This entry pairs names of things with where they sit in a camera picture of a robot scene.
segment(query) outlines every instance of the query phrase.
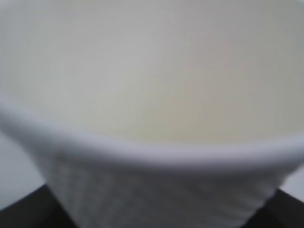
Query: dark surface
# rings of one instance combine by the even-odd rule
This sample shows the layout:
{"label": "dark surface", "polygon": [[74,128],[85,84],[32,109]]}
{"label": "dark surface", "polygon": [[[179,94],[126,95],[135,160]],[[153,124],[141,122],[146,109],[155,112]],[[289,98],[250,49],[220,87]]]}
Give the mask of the dark surface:
{"label": "dark surface", "polygon": [[[43,186],[0,211],[0,228],[77,228]],[[278,190],[243,228],[304,228],[304,204]]]}

